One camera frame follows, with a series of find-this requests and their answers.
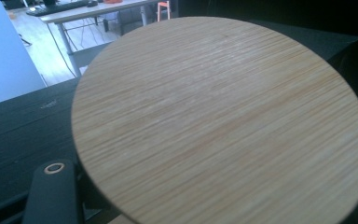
white floor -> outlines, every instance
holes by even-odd
[[[13,9],[7,13],[12,15],[11,21],[17,32],[32,44],[28,46],[24,43],[24,46],[47,85],[51,86],[74,78],[73,68],[57,26],[47,25],[37,17],[26,15],[26,9]],[[73,42],[73,49],[85,49],[119,38],[119,29],[114,20],[109,22],[108,32],[104,31],[102,23],[95,25],[94,18],[68,22],[65,27]]]

black surface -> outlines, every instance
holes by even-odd
[[[88,1],[88,3],[87,3],[87,7],[96,7],[96,6],[98,6],[97,0],[91,0],[91,1]]]
[[[340,66],[340,60],[337,60],[337,57],[345,54],[345,51],[358,41],[358,35],[345,35],[271,21],[249,20],[248,22],[289,36],[321,56],[336,69]]]
[[[56,5],[56,0],[43,0],[43,4],[45,4],[46,7],[54,6]]]
[[[0,203],[0,223],[21,223],[28,192]]]
[[[29,16],[41,17],[41,16],[46,16],[46,15],[57,13],[57,12],[71,10],[71,9],[78,8],[78,7],[85,7],[87,4],[88,4],[88,2],[85,0],[64,3],[64,4],[59,4],[59,5],[54,4],[54,5],[50,5],[50,6],[46,6],[46,7],[41,7],[36,10],[29,9],[26,11],[26,14]]]
[[[145,7],[145,15],[148,22],[155,21],[156,14],[154,6]],[[132,30],[143,26],[142,15],[139,13],[138,7],[120,10],[117,14],[120,24],[120,34],[124,35]]]
[[[1,0],[5,4],[5,9],[11,10],[16,8],[25,7],[25,5],[18,0]]]
[[[353,0],[181,0],[178,7],[181,17],[208,15],[240,21],[270,21],[358,35],[358,1]],[[358,43],[344,63],[339,73],[358,96]]]
[[[62,169],[46,173],[45,168],[54,163],[62,164]],[[76,182],[76,168],[71,161],[54,160],[39,166],[34,172],[22,224],[83,223]]]
[[[0,203],[26,193],[41,164],[77,163],[71,103],[78,79],[0,103]]]

wood grain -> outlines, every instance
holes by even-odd
[[[139,223],[338,223],[358,202],[358,100],[319,56],[229,19],[148,25],[76,90],[79,158]]]
[[[110,221],[109,224],[133,224],[133,222],[131,222],[126,217],[120,215],[120,216],[116,217],[115,219],[113,219],[112,221]]]

circular wooden disc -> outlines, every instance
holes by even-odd
[[[140,223],[335,223],[358,203],[358,100],[323,59],[243,21],[109,45],[76,91],[79,158]]]

